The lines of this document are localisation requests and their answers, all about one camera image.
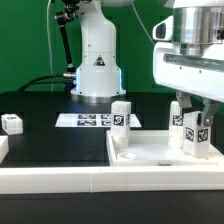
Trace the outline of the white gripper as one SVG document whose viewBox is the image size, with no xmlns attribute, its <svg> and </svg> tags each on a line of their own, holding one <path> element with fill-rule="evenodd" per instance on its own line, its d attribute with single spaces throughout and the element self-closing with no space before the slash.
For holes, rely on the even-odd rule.
<svg viewBox="0 0 224 224">
<path fill-rule="evenodd" d="M 220 102 L 224 103 L 224 43 L 210 45 L 202 57 L 196 57 L 181 55 L 179 44 L 158 42 L 153 77 L 157 84 L 179 90 L 176 99 L 182 114 L 192 108 L 190 94 L 203 97 L 201 125 L 209 127 Z"/>
</svg>

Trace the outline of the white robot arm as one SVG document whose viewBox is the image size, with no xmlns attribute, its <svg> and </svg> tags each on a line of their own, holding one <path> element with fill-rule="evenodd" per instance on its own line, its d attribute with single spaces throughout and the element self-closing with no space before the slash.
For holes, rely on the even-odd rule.
<svg viewBox="0 0 224 224">
<path fill-rule="evenodd" d="M 190 97 L 203 98 L 201 124 L 210 126 L 224 103 L 224 0 L 158 0 L 173 14 L 153 28 L 153 77 L 177 91 L 181 108 Z M 104 7 L 131 5 L 133 0 L 81 0 L 77 16 L 82 31 L 82 63 L 72 94 L 104 102 L 123 94 L 116 64 L 116 28 Z"/>
</svg>

